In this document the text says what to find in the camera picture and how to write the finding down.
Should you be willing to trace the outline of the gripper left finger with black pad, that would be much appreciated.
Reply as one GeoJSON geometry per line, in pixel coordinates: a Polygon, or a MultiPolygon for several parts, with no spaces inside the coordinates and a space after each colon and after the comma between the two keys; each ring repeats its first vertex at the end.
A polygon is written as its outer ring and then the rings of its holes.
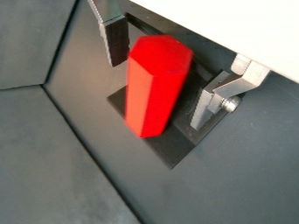
{"type": "Polygon", "coordinates": [[[88,0],[104,39],[107,59],[112,67],[127,60],[128,55],[128,22],[122,13],[118,0],[88,0]]]}

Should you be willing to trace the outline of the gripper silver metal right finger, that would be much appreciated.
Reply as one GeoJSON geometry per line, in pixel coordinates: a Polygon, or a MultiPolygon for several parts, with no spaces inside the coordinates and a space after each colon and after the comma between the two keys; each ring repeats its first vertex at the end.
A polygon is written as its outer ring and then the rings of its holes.
{"type": "Polygon", "coordinates": [[[202,90],[191,118],[191,126],[198,130],[222,109],[230,113],[240,104],[239,94],[259,87],[270,69],[239,54],[231,65],[232,73],[223,71],[202,90]]]}

